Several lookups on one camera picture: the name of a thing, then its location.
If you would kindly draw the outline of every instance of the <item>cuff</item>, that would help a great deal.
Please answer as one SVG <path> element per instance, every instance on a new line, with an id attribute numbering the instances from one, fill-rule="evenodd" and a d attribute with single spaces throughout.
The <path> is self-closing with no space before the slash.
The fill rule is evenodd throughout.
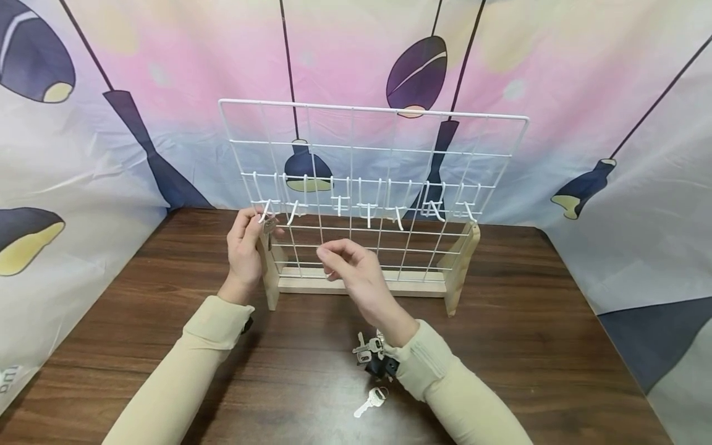
<path id="1" fill-rule="evenodd" d="M 254 310 L 250 305 L 228 303 L 211 295 L 185 324 L 183 335 L 199 337 L 210 343 L 212 349 L 231 350 Z"/>
<path id="2" fill-rule="evenodd" d="M 404 347 L 384 343 L 385 354 L 400 362 L 396 377 L 416 400 L 425 401 L 425 390 L 447 374 L 454 356 L 435 329 L 423 320 Z"/>

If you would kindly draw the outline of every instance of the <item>beige sleeve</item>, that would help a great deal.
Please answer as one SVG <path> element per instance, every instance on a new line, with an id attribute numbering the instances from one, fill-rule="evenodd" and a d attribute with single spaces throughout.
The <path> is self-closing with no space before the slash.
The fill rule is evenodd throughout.
<path id="1" fill-rule="evenodd" d="M 396 377 L 426 402 L 460 445 L 531 444 L 526 431 L 497 394 L 455 357 L 443 337 L 423 320 L 404 347 L 385 345 L 400 362 Z"/>
<path id="2" fill-rule="evenodd" d="M 218 365 L 255 310 L 209 296 L 114 423 L 104 444 L 179 444 Z"/>

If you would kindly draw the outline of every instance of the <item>hand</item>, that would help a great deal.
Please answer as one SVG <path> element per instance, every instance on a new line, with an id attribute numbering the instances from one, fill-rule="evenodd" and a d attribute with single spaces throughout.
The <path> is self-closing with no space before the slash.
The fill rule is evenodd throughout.
<path id="1" fill-rule="evenodd" d="M 316 251 L 329 281 L 341 279 L 363 318 L 395 347 L 405 346 L 418 322 L 398 304 L 383 278 L 376 254 L 350 239 L 322 244 Z"/>
<path id="2" fill-rule="evenodd" d="M 259 223 L 262 208 L 249 207 L 238 212 L 227 234 L 227 257 L 230 271 L 217 295 L 228 303 L 245 304 L 262 276 L 262 262 L 257 243 L 263 227 Z M 275 234 L 284 230 L 275 229 Z"/>

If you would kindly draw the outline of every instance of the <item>silver key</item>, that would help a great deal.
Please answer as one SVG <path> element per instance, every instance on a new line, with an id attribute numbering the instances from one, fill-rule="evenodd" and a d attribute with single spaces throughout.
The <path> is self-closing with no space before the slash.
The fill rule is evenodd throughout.
<path id="1" fill-rule="evenodd" d="M 270 215 L 265 215 L 265 220 L 262 222 L 262 232 L 267 235 L 267 251 L 272 250 L 272 232 L 277 227 L 278 222 L 276 216 Z"/>
<path id="2" fill-rule="evenodd" d="M 265 220 L 262 222 L 262 231 L 264 232 L 264 234 L 271 234 L 272 231 L 274 231 L 274 228 L 277 227 L 278 222 L 279 220 L 277 220 L 276 216 L 266 215 Z"/>
<path id="3" fill-rule="evenodd" d="M 353 352 L 354 354 L 356 354 L 356 353 L 358 353 L 358 352 L 362 352 L 362 351 L 371 351 L 371 352 L 373 352 L 374 354 L 376 354 L 376 353 L 378 353 L 378 352 L 380 352 L 380 351 L 383 350 L 383 341 L 382 341 L 380 338 L 378 338 L 378 337 L 374 337 L 374 338 L 372 338 L 371 340 L 368 340 L 368 343 L 366 343 L 366 342 L 363 340 L 363 334 L 362 334 L 362 333 L 358 333 L 358 341 L 359 341 L 359 343 L 361 343 L 361 345 L 358 346 L 358 347 L 355 347 L 355 348 L 351 351 L 351 352 Z"/>
<path id="4" fill-rule="evenodd" d="M 357 419 L 361 417 L 363 413 L 366 412 L 370 407 L 380 407 L 383 402 L 386 401 L 386 393 L 382 391 L 385 388 L 373 388 L 368 392 L 368 399 L 366 402 L 359 407 L 359 409 L 354 412 L 354 417 Z"/>
<path id="5" fill-rule="evenodd" d="M 368 345 L 363 341 L 363 333 L 358 333 L 359 346 L 355 347 L 351 352 L 356 354 L 357 352 L 368 351 Z"/>
<path id="6" fill-rule="evenodd" d="M 369 345 L 363 341 L 363 333 L 358 333 L 358 341 L 360 346 L 355 347 L 351 352 L 356 354 L 356 360 L 359 363 L 368 363 L 371 361 L 371 351 Z"/>

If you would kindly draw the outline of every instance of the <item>person's right hand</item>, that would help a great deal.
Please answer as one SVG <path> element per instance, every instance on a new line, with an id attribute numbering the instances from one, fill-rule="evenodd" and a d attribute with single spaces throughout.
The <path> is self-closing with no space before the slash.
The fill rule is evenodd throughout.
<path id="1" fill-rule="evenodd" d="M 329 281 L 341 279 L 363 318 L 395 347 L 405 346 L 418 322 L 391 295 L 376 254 L 350 239 L 322 244 L 316 251 Z"/>

